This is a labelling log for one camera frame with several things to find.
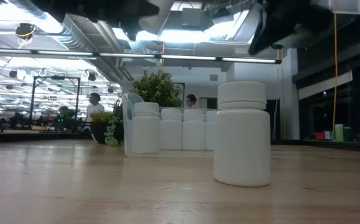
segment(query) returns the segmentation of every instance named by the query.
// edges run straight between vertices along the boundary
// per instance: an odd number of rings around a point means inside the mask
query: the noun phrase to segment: cable
[[[275,140],[277,138],[277,109],[278,109],[278,99],[275,99],[274,130],[272,131],[272,140]]]
[[[188,2],[188,1],[182,1],[179,5],[178,5],[178,8],[177,8],[177,10],[179,11],[180,10],[180,6],[183,4],[183,3],[188,3],[191,7],[192,7],[192,9],[194,9],[195,7],[193,7],[193,5],[190,3],[190,2]]]
[[[22,43],[19,45],[18,49],[21,49],[24,45],[26,45],[27,43],[27,39],[29,38],[29,36],[31,35],[32,33],[30,33],[26,39],[24,39],[22,41]],[[10,61],[14,58],[15,54],[0,68],[0,73],[7,67],[7,65],[10,63]]]
[[[26,37],[26,39],[27,39],[28,36],[32,35],[35,31],[36,31],[36,27],[33,28],[33,30],[27,34],[16,34],[16,35],[17,35],[17,37]]]
[[[338,58],[337,58],[337,0],[335,0],[335,7],[334,7],[334,22],[335,22],[335,98],[333,100],[333,124],[332,124],[332,132],[331,138],[335,136],[335,126],[336,126],[336,103],[337,103],[337,77],[339,75],[339,68],[338,68]]]

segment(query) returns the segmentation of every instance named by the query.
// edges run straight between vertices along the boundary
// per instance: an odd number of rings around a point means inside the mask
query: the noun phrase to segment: green plant
[[[182,100],[178,97],[180,87],[172,81],[171,74],[159,70],[157,73],[148,73],[133,83],[131,92],[138,94],[145,102],[158,103],[160,106],[179,107]]]
[[[112,112],[98,112],[90,115],[93,121],[108,122],[113,117]]]
[[[123,120],[120,120],[117,116],[120,114],[116,111],[117,108],[114,109],[114,112],[98,112],[91,115],[93,121],[99,122],[108,122],[108,126],[106,127],[105,135],[105,144],[116,147],[119,145],[119,141],[115,138],[115,129],[117,124],[122,124]]]
[[[108,121],[108,124],[110,124],[110,126],[106,127],[105,144],[111,147],[116,147],[119,145],[118,140],[114,137],[116,127],[115,123],[117,123],[117,121],[118,119],[112,116],[111,119]]]
[[[75,114],[75,110],[70,109],[63,112],[62,117],[65,119],[72,119]]]

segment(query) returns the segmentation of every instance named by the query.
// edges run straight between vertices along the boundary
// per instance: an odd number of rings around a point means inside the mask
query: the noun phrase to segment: wooden table
[[[360,223],[360,152],[273,146],[272,184],[211,159],[128,158],[93,141],[0,144],[0,223]]]

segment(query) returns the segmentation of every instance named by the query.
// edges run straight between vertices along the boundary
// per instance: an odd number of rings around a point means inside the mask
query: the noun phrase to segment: man
[[[87,118],[86,118],[87,122],[93,121],[93,119],[91,118],[91,115],[93,113],[105,111],[104,106],[99,103],[100,100],[101,100],[101,97],[98,93],[90,94],[90,103],[91,104],[87,107]]]
[[[187,106],[189,108],[197,108],[197,106],[196,106],[196,96],[194,94],[189,94],[187,96]]]

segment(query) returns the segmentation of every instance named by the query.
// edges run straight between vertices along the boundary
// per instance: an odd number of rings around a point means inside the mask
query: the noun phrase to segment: person
[[[90,94],[90,103],[91,104],[87,107],[87,118],[86,118],[87,122],[93,121],[93,119],[91,118],[91,115],[93,113],[104,112],[105,108],[103,105],[101,105],[99,103],[100,100],[101,100],[101,97],[98,93]]]
[[[60,115],[62,116],[65,112],[67,112],[69,110],[69,107],[67,106],[61,106],[60,109],[58,109],[58,111],[60,112]]]
[[[196,106],[196,96],[194,94],[189,94],[187,96],[187,106],[189,108],[197,108],[197,106]]]

